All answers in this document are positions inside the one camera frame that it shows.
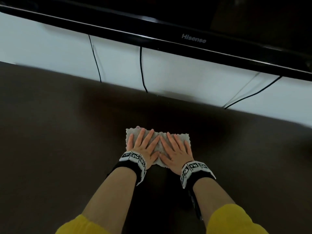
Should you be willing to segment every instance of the power cord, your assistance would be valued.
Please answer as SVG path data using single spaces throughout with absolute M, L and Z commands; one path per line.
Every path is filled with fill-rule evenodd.
M 91 38 L 90 38 L 90 35 L 89 36 L 89 40 L 90 40 L 90 44 L 91 44 L 91 48 L 92 48 L 92 52 L 93 52 L 93 56 L 94 56 L 94 60 L 96 61 L 96 55 L 94 54 L 94 45 L 92 44 L 91 42 Z M 102 79 L 101 79 L 101 74 L 99 73 L 99 81 L 102 82 Z
M 271 82 L 270 84 L 268 84 L 267 86 L 265 86 L 262 90 L 260 90 L 260 91 L 258 91 L 258 92 L 256 92 L 256 93 L 254 93 L 254 94 L 252 94 L 252 95 L 249 95 L 249 96 L 247 96 L 247 97 L 244 97 L 244 98 L 242 98 L 242 99 L 240 99 L 240 100 L 237 100 L 236 102 L 233 102 L 232 104 L 226 106 L 224 109 L 227 109 L 227 108 L 229 108 L 230 106 L 234 105 L 235 103 L 238 103 L 238 102 L 240 102 L 240 101 L 242 101 L 242 100 L 244 100 L 244 99 L 246 99 L 246 98 L 250 98 L 250 97 L 252 97 L 252 96 L 254 96 L 254 95 L 256 95 L 256 94 L 259 94 L 260 92 L 262 92 L 263 90 L 265 90 L 266 88 L 268 88 L 269 86 L 271 86 L 272 84 L 274 84 L 276 81 L 278 81 L 280 78 L 282 78 L 282 76 L 279 76 L 279 77 L 278 77 L 277 79 L 275 79 L 273 82 Z
M 143 77 L 143 70 L 142 70 L 142 47 L 140 47 L 140 67 L 141 67 L 141 75 L 142 75 L 142 83 L 143 83 L 143 86 L 144 86 L 144 89 L 147 92 L 147 88 L 145 87 L 145 83 L 144 83 L 144 77 Z

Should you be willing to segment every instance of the gray cloth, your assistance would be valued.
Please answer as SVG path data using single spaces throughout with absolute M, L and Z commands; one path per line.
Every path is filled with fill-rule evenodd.
M 133 145 L 134 145 L 136 139 L 138 138 L 138 134 L 140 133 L 140 131 L 141 131 L 141 128 L 140 128 L 139 126 L 137 126 L 136 128 L 126 129 L 126 134 L 127 134 L 127 135 L 126 135 L 126 145 L 128 144 L 128 140 L 129 140 L 130 134 L 132 134 L 132 133 L 133 133 L 133 135 L 134 135 L 134 138 L 133 138 Z M 147 136 L 147 134 L 148 134 L 149 132 L 150 132 L 149 130 L 145 130 L 143 139 Z M 161 135 L 162 137 L 164 137 L 164 139 L 166 140 L 167 144 L 172 148 L 171 143 L 170 143 L 169 140 L 168 140 L 167 134 L 166 134 L 166 133 L 163 133 L 163 132 L 154 132 L 152 138 L 150 139 L 150 141 L 149 141 L 149 143 L 148 143 L 148 146 L 149 146 L 150 143 L 154 140 L 154 138 L 156 138 L 156 136 L 158 136 L 158 135 Z M 179 136 L 179 138 L 181 139 L 182 142 L 184 142 L 184 141 L 186 140 L 186 141 L 191 145 L 190 137 L 189 137 L 188 134 L 178 134 L 178 136 Z M 153 153 L 156 152 L 156 151 L 159 151 L 159 152 L 165 154 L 167 157 L 169 157 L 168 154 L 166 153 L 165 149 L 163 148 L 163 145 L 162 145 L 161 141 L 158 142 L 158 144 L 156 145 L 156 147 L 155 147 Z M 164 167 L 164 168 L 168 168 L 167 165 L 165 165 L 165 164 L 160 160 L 160 158 L 158 158 L 158 159 L 154 162 L 154 164 L 157 164 L 157 165 L 159 165 L 159 166 L 161 166 L 161 167 Z

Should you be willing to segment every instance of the yellow shirt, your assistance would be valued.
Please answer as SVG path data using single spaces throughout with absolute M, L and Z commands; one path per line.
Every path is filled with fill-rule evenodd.
M 245 211 L 236 204 L 227 204 L 215 211 L 208 223 L 207 234 L 267 234 L 252 222 Z M 104 228 L 89 221 L 83 215 L 62 225 L 56 234 L 109 234 Z

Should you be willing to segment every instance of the right hand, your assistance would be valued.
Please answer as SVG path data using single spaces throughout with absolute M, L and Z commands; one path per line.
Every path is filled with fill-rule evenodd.
M 191 151 L 191 146 L 186 140 L 184 141 L 184 144 L 185 144 L 184 146 L 184 144 L 182 143 L 182 141 L 176 134 L 174 134 L 174 138 L 173 138 L 171 134 L 167 132 L 167 137 L 173 149 L 170 148 L 170 146 L 167 144 L 167 142 L 162 136 L 160 137 L 160 140 L 161 140 L 161 143 L 163 144 L 165 151 L 169 155 L 170 159 L 167 158 L 166 155 L 162 153 L 159 154 L 159 157 L 162 160 L 162 162 L 171 169 L 171 171 L 181 176 L 183 166 L 187 162 L 194 161 L 193 154 Z

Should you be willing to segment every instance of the black wristband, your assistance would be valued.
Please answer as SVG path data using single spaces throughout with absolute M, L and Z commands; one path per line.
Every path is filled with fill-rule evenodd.
M 111 170 L 111 172 L 109 174 L 111 174 L 116 168 L 119 168 L 119 167 L 130 168 L 131 170 L 133 170 L 135 172 L 135 174 L 137 176 L 135 185 L 137 185 L 141 181 L 142 170 L 139 168 L 137 163 L 134 163 L 130 160 L 118 162 L 118 163 L 116 163 L 116 165 L 113 167 L 113 169 Z
M 203 177 L 209 177 L 215 180 L 215 178 L 211 175 L 211 173 L 198 171 L 198 172 L 192 173 L 192 175 L 189 177 L 185 189 L 193 190 L 193 186 L 196 183 L 196 181 L 198 181 L 200 178 L 203 178 Z

